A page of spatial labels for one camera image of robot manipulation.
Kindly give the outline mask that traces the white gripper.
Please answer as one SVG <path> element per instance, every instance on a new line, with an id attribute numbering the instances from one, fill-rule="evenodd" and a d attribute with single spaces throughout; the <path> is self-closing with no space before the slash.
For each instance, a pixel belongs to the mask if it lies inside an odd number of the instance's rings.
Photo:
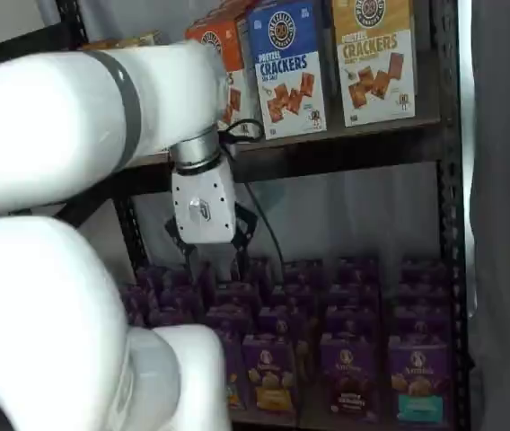
<path id="1" fill-rule="evenodd" d="M 182 254 L 190 272 L 199 272 L 198 249 L 194 244 L 230 243 L 235 248 L 239 278 L 250 266 L 248 247 L 256 231 L 258 216 L 235 204 L 233 175 L 227 159 L 192 175 L 175 171 L 171 176 L 175 217 L 164 230 Z"/>

